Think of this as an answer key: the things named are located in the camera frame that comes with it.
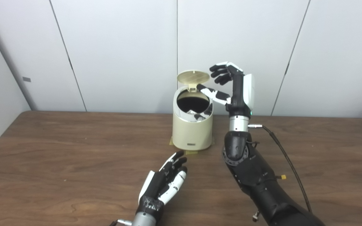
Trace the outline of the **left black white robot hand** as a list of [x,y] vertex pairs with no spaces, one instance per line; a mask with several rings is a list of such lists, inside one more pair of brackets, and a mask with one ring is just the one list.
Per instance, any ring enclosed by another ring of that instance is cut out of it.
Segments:
[[150,171],[139,194],[136,214],[145,213],[156,222],[162,218],[165,205],[178,193],[187,177],[187,157],[183,150],[170,156],[158,171]]

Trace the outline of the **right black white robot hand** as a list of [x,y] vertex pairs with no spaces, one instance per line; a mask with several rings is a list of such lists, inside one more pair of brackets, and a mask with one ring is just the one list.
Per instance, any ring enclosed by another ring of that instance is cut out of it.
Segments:
[[224,105],[230,117],[242,116],[250,118],[254,103],[255,79],[253,74],[245,74],[244,71],[231,62],[217,63],[210,67],[210,76],[219,85],[232,82],[232,94],[197,84],[197,90],[205,94],[212,101]]

